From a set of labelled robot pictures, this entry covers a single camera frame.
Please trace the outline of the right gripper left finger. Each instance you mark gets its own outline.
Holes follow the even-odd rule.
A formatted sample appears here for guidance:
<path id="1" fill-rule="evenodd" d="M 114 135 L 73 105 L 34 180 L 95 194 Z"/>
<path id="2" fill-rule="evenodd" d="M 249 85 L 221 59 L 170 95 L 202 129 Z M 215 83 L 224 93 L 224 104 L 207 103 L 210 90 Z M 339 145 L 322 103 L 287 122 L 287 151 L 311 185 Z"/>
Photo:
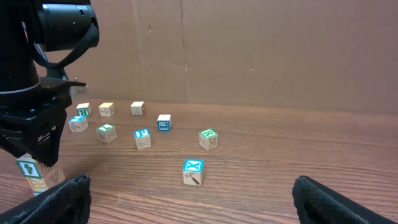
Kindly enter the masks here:
<path id="1" fill-rule="evenodd" d="M 7 224 L 82 224 L 90 218 L 90 176 L 80 174 L 1 214 Z"/>

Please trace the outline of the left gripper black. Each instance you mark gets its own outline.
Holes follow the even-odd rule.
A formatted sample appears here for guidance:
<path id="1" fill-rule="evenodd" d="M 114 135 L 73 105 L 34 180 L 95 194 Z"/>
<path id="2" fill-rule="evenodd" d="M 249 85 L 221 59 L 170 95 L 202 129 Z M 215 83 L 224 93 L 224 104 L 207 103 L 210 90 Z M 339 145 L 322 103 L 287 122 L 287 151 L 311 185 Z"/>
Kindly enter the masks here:
<path id="1" fill-rule="evenodd" d="M 29 90 L 2 92 L 1 149 L 14 157 L 28 153 L 46 166 L 54 165 L 74 86 L 86 83 L 41 77 Z"/>

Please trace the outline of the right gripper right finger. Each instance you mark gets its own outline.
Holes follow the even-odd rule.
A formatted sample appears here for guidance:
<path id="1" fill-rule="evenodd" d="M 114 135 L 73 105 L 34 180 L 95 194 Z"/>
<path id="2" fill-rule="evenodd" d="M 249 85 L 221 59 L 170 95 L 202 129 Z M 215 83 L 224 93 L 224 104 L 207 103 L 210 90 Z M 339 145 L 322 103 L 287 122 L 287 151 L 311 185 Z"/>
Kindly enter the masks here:
<path id="1" fill-rule="evenodd" d="M 301 224 L 395 224 L 304 175 L 295 180 L 292 196 Z"/>

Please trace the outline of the white block green number side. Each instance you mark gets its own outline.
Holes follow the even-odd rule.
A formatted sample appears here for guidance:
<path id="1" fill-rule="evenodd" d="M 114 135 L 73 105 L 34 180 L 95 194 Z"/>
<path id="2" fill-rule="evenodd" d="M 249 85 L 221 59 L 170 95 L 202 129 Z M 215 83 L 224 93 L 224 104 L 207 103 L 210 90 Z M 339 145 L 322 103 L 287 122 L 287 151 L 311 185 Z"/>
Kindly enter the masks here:
<path id="1" fill-rule="evenodd" d="M 43 179 L 51 170 L 55 168 L 54 166 L 46 166 L 45 164 L 35 160 L 28 153 L 16 160 L 19 169 L 24 177 Z"/>

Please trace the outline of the wooden block airplane drawing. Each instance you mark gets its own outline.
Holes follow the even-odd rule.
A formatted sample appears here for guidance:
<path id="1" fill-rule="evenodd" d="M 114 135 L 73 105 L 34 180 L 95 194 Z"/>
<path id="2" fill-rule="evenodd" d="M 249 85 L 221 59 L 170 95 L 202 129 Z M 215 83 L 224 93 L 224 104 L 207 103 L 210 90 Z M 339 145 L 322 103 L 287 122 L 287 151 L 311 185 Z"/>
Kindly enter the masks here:
<path id="1" fill-rule="evenodd" d="M 64 180 L 63 169 L 51 170 L 43 179 L 27 177 L 27 181 L 34 192 L 45 192 Z"/>

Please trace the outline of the blue letter P block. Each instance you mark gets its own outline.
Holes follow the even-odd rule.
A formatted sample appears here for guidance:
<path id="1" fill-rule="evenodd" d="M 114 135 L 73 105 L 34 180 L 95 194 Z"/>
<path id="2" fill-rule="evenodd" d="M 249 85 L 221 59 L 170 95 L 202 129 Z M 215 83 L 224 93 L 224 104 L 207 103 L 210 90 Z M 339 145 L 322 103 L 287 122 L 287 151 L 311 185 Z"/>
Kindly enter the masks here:
<path id="1" fill-rule="evenodd" d="M 151 147 L 150 131 L 147 128 L 134 131 L 134 138 L 137 149 L 145 149 Z"/>

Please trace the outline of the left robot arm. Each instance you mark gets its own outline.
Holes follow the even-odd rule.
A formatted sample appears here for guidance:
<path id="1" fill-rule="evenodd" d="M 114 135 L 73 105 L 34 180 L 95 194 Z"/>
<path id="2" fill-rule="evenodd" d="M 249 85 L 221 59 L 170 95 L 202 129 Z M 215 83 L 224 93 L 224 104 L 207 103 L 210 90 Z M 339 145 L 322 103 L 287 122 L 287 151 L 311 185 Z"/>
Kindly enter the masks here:
<path id="1" fill-rule="evenodd" d="M 90 0 L 1 1 L 1 149 L 58 161 L 70 88 L 82 86 L 65 67 L 99 37 Z"/>

